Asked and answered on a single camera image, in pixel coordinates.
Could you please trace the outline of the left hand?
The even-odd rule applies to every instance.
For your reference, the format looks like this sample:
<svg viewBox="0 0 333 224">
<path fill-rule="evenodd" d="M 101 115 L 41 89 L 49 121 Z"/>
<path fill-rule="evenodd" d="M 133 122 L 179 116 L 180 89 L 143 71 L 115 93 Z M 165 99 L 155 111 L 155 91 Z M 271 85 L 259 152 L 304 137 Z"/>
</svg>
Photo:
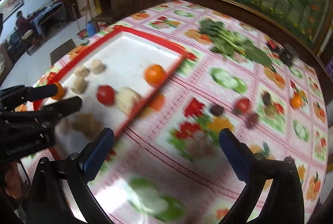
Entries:
<svg viewBox="0 0 333 224">
<path fill-rule="evenodd" d="M 22 196 L 22 187 L 17 162 L 12 162 L 5 172 L 6 194 L 14 199 Z"/>
</svg>

